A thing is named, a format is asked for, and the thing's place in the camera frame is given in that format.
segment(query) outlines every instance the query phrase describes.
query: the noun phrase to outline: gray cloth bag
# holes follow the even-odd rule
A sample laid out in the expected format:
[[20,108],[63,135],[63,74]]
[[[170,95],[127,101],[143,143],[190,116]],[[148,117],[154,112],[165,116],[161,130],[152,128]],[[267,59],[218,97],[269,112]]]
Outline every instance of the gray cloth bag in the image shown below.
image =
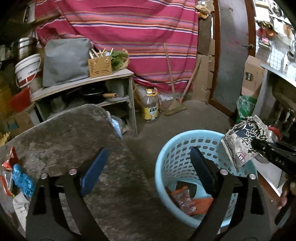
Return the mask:
[[89,77],[87,38],[55,39],[45,45],[43,86],[50,87]]

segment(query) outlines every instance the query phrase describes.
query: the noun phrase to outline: laundry basket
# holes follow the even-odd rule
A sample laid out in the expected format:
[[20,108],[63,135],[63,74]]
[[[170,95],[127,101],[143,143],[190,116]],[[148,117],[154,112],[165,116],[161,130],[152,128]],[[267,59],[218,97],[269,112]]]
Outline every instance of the laundry basket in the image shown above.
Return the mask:
[[[215,162],[219,169],[227,169],[231,174],[246,177],[253,173],[257,176],[254,164],[249,161],[242,168],[236,170],[226,156],[226,152],[219,151],[217,147],[224,137],[223,134],[208,130],[193,130],[183,132],[170,139],[161,149],[155,167],[155,184],[158,195],[166,208],[180,221],[187,225],[197,228],[204,215],[188,216],[182,212],[170,199],[165,187],[171,191],[175,190],[177,181],[193,183],[197,185],[194,199],[210,197],[204,188],[190,162],[190,150],[197,146],[205,158]],[[229,203],[228,210],[221,227],[230,223],[237,194],[233,194]]]

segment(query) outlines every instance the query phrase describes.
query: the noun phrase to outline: red basket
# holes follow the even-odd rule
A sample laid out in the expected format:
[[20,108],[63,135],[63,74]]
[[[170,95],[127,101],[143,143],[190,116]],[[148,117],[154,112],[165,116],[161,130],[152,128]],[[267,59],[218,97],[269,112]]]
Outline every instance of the red basket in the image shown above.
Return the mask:
[[24,88],[17,95],[13,96],[9,104],[16,112],[21,112],[30,104],[30,88]]

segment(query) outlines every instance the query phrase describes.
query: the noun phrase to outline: gray floor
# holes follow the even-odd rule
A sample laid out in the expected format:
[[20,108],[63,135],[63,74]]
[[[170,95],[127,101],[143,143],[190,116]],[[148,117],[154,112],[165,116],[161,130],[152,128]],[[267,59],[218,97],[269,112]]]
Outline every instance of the gray floor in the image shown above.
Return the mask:
[[[175,135],[193,129],[207,129],[225,134],[233,121],[212,105],[197,100],[186,101],[186,110],[171,116],[160,115],[158,119],[146,124],[137,115],[139,136],[124,135],[124,141],[135,155],[139,166],[144,170],[151,185],[154,185],[154,167],[157,156],[164,144]],[[263,190],[270,215],[271,230],[277,227],[274,218],[277,214],[276,203]]]

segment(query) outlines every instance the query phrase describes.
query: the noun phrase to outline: plastic bottle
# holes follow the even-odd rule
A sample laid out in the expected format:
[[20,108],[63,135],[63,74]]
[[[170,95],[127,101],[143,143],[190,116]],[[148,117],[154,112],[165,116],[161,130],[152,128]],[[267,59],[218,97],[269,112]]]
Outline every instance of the plastic bottle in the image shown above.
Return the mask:
[[152,89],[146,89],[146,95],[143,97],[143,119],[147,122],[154,121],[158,116],[158,97],[157,92],[152,92]]

